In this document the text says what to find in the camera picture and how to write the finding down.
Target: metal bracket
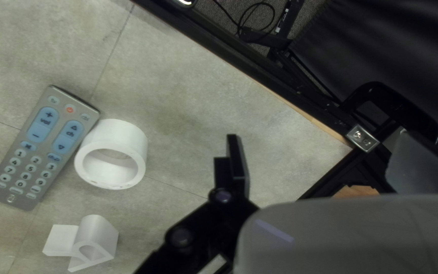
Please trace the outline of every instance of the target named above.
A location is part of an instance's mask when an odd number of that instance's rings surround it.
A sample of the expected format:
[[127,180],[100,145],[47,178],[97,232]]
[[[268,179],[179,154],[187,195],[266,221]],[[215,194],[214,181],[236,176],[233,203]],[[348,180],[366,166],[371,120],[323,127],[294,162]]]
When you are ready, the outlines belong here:
[[360,125],[355,125],[346,134],[346,137],[366,153],[369,153],[380,144],[380,141]]

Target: white cylinder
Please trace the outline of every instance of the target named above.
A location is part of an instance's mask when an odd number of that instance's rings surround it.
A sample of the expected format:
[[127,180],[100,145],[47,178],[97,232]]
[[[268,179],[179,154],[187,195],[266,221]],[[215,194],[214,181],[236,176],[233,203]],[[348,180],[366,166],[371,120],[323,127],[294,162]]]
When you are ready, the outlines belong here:
[[[102,153],[103,149],[124,153],[129,158],[110,157]],[[137,126],[118,119],[104,119],[82,141],[74,167],[89,184],[105,189],[126,189],[143,179],[147,151],[147,136]]]

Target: silver remote control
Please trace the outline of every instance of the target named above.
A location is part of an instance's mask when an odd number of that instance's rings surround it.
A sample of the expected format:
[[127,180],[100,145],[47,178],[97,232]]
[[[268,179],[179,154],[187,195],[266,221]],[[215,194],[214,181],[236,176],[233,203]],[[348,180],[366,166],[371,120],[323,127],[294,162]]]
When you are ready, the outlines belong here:
[[62,170],[99,111],[48,86],[0,165],[0,202],[32,210]]

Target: number button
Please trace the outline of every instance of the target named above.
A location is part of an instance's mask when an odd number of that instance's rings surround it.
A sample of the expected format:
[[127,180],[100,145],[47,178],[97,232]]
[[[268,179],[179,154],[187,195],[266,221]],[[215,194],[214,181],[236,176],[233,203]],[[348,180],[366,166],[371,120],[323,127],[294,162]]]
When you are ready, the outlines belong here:
[[41,187],[39,186],[32,186],[32,188],[30,188],[30,190],[34,193],[38,193],[41,191]]
[[27,171],[29,171],[29,172],[35,172],[35,171],[37,171],[37,167],[34,166],[34,165],[27,165],[27,166],[25,167],[25,169],[26,169]]
[[54,170],[54,169],[57,168],[57,165],[54,164],[54,163],[48,163],[47,166],[46,166],[46,168],[47,168],[48,170]]
[[52,173],[50,171],[42,171],[40,174],[44,178],[50,178],[52,176]]
[[35,145],[33,145],[32,143],[27,142],[27,141],[22,141],[22,142],[20,143],[20,146],[23,147],[23,148],[25,148],[25,149],[31,150],[31,151],[35,151],[35,150],[37,150],[37,146],[35,146]]
[[29,193],[29,192],[26,194],[26,196],[30,199],[33,199],[33,200],[37,198],[37,196],[35,194]]
[[22,149],[17,149],[15,151],[15,155],[18,157],[25,157],[26,156],[26,151],[22,150]]
[[11,180],[11,176],[9,176],[8,174],[1,174],[0,180],[3,182],[8,182],[9,180]]
[[21,164],[21,160],[18,158],[9,159],[9,163],[14,166],[19,166]]
[[33,164],[37,164],[38,165],[38,164],[41,163],[41,158],[38,157],[38,156],[33,156],[31,161],[32,161]]
[[16,181],[15,185],[19,186],[19,187],[25,187],[26,186],[26,182],[23,181],[23,180],[18,180],[18,181]]
[[12,166],[7,166],[4,168],[4,172],[8,173],[8,174],[13,174],[15,173],[16,168],[12,167]]
[[6,184],[3,182],[0,182],[0,188],[6,188]]
[[47,181],[43,178],[38,178],[36,179],[35,183],[38,184],[39,186],[44,186],[47,183]]
[[31,175],[30,173],[28,173],[28,172],[23,172],[23,173],[20,175],[20,177],[21,177],[22,179],[29,180],[29,179],[32,178],[32,175]]

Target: white plastic block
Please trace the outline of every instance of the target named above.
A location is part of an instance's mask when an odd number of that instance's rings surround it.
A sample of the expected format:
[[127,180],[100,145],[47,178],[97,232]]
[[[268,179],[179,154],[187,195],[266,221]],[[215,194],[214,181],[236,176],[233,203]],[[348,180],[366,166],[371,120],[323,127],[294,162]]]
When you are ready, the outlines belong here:
[[118,230],[100,215],[87,215],[80,225],[53,225],[43,253],[70,256],[69,271],[74,272],[114,258]]

